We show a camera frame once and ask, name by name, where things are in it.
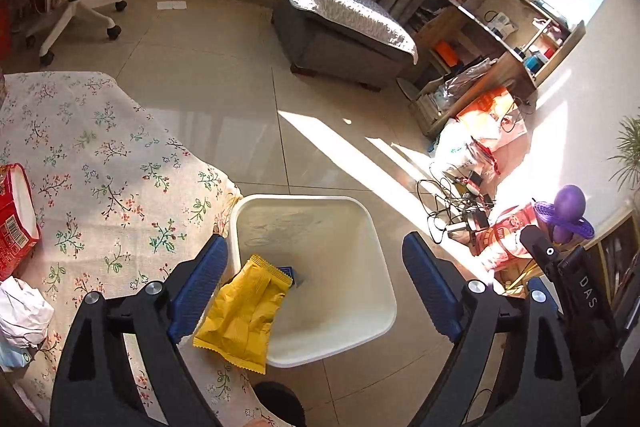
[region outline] yellow wrapper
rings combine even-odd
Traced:
[[[240,273],[220,288],[193,345],[264,375],[273,317],[292,282],[262,257],[252,255]]]

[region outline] white chair base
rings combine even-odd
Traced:
[[[33,36],[38,31],[43,30],[45,28],[49,28],[53,26],[51,33],[45,39],[40,47],[40,61],[41,63],[49,62],[53,60],[53,54],[49,54],[49,49],[52,47],[53,43],[62,33],[62,30],[66,28],[66,25],[69,24],[69,21],[74,17],[78,16],[82,19],[85,19],[90,22],[96,22],[102,24],[107,29],[107,35],[111,40],[115,40],[118,38],[120,34],[120,27],[116,25],[111,17],[107,17],[106,15],[102,15],[98,13],[94,8],[99,8],[100,6],[107,6],[107,4],[116,4],[123,3],[122,0],[76,0],[76,1],[68,1],[63,5],[59,6],[55,10],[51,11],[44,17],[40,18],[28,31],[26,34],[27,44],[33,42]]]

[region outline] barcode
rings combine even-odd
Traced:
[[[11,238],[17,243],[17,245],[20,248],[24,247],[24,245],[27,244],[28,242],[27,236],[24,235],[22,230],[20,230],[20,228],[18,227],[18,223],[15,220],[15,216],[9,216],[9,219],[7,219],[4,222],[4,225],[6,226],[6,229],[9,231]]]

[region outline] purple ball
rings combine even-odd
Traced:
[[[587,208],[587,200],[580,187],[565,185],[556,194],[554,200],[556,216],[569,223],[575,223],[582,217]]]
[[[566,243],[570,242],[572,238],[574,238],[574,232],[564,229],[563,227],[558,227],[558,225],[554,226],[554,232],[552,234],[554,243],[565,245]]]

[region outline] white trash bin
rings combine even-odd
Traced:
[[[376,229],[352,198],[248,196],[231,213],[227,242],[234,273],[254,253],[294,270],[296,283],[273,322],[270,365],[330,357],[383,335],[396,320]]]

